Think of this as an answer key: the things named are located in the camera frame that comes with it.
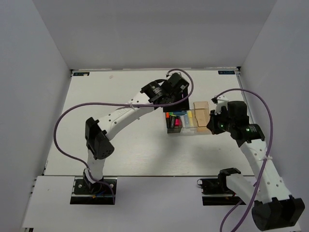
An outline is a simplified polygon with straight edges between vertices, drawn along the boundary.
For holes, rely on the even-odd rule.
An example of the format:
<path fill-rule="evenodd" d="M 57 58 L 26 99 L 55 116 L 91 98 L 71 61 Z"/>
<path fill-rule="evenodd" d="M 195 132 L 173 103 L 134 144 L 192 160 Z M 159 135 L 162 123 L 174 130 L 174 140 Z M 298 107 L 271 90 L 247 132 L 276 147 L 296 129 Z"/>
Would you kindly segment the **light blue glue stick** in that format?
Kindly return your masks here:
<path fill-rule="evenodd" d="M 188 115 L 184 116 L 184 123 L 187 128 L 190 128 L 192 126 Z"/>

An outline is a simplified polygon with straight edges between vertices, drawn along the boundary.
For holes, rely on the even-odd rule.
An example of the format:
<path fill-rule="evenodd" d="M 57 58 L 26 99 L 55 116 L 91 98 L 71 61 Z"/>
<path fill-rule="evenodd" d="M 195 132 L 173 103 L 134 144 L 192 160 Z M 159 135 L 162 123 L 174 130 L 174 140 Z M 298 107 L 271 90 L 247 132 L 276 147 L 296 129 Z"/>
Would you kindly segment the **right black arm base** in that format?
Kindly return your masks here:
<path fill-rule="evenodd" d="M 217 178 L 200 178 L 197 185 L 202 190 L 203 206 L 235 206 L 238 203 L 245 205 L 233 191 L 222 190 Z"/>

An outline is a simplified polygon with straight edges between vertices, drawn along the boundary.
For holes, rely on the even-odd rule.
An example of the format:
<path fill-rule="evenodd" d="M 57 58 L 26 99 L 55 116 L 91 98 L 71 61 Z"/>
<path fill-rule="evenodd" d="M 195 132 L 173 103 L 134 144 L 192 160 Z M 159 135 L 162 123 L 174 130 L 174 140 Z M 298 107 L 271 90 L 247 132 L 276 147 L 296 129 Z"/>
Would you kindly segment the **yellow cap black highlighter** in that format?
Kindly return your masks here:
<path fill-rule="evenodd" d="M 171 116 L 170 117 L 170 127 L 174 128 L 175 127 L 175 120 L 177 119 L 176 116 Z"/>

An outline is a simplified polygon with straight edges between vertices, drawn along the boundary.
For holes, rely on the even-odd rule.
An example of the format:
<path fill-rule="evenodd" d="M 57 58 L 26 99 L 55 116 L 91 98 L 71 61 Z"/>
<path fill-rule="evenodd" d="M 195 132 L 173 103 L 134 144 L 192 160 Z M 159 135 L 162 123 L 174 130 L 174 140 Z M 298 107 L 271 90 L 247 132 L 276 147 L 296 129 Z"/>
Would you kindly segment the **pink cap black highlighter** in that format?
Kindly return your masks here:
<path fill-rule="evenodd" d="M 181 128 L 182 127 L 182 122 L 179 118 L 175 119 L 174 127 L 175 128 Z"/>

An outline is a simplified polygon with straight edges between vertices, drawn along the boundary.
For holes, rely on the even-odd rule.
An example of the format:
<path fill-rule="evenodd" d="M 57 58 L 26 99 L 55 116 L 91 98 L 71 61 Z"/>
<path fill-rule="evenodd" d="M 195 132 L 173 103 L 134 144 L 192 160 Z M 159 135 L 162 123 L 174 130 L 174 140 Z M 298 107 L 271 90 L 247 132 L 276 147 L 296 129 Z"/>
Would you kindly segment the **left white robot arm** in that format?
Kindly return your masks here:
<path fill-rule="evenodd" d="M 83 179 L 92 193 L 101 190 L 105 159 L 114 152 L 111 140 L 126 126 L 163 105 L 181 100 L 186 95 L 189 83 L 178 73 L 173 73 L 162 84 L 152 81 L 141 88 L 128 103 L 107 116 L 97 120 L 92 117 L 85 123 L 85 139 L 88 149 L 87 165 Z"/>

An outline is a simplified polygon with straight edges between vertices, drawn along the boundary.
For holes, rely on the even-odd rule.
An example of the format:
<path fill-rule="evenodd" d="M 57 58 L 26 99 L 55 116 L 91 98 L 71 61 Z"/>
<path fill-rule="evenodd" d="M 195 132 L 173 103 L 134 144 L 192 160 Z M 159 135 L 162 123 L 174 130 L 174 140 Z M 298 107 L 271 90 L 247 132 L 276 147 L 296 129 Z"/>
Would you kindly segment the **pale yellow glue stick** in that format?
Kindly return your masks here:
<path fill-rule="evenodd" d="M 189 120 L 193 119 L 192 111 L 187 111 L 187 115 L 188 115 Z"/>

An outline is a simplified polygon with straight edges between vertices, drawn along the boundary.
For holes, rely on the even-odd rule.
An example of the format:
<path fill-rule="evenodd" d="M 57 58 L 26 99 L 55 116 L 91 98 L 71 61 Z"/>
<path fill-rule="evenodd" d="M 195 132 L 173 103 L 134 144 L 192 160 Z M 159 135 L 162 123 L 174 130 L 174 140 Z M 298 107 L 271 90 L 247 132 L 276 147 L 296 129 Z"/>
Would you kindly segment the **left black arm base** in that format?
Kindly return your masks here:
<path fill-rule="evenodd" d="M 83 178 L 76 178 L 73 182 L 70 197 L 71 205 L 114 205 L 110 188 L 95 183 L 91 190 Z"/>

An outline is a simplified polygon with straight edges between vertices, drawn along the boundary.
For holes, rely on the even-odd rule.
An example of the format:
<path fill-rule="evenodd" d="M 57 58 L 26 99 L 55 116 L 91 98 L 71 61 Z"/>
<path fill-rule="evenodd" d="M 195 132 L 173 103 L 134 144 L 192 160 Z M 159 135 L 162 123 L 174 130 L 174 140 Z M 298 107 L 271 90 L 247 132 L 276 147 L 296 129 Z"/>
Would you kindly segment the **blue round jar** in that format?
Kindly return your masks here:
<path fill-rule="evenodd" d="M 187 111 L 173 112 L 173 115 L 175 115 L 175 116 L 184 116 L 184 115 L 187 115 Z"/>

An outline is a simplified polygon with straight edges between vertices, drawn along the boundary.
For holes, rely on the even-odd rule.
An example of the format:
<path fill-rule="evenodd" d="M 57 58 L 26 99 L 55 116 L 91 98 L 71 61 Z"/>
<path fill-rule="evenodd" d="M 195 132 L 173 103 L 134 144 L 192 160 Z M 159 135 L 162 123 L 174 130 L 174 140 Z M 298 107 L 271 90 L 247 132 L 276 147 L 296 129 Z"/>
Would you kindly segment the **orange cap black highlighter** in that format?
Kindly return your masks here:
<path fill-rule="evenodd" d="M 169 128 L 169 112 L 165 112 L 166 126 Z"/>

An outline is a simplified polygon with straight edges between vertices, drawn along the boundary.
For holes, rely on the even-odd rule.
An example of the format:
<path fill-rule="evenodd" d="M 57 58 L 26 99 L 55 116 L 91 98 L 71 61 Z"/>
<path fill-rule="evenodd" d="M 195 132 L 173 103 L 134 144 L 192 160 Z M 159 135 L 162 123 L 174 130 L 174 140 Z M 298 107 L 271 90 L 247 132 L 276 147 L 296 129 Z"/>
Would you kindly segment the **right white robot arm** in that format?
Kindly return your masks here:
<path fill-rule="evenodd" d="M 237 194 L 252 206 L 252 217 L 260 231 L 294 226 L 305 209 L 302 199 L 294 198 L 279 176 L 268 155 L 265 136 L 257 124 L 249 122 L 243 101 L 215 100 L 207 128 L 212 134 L 230 133 L 245 155 L 256 178 L 248 182 L 237 168 L 223 169 L 217 187 L 225 193 Z"/>

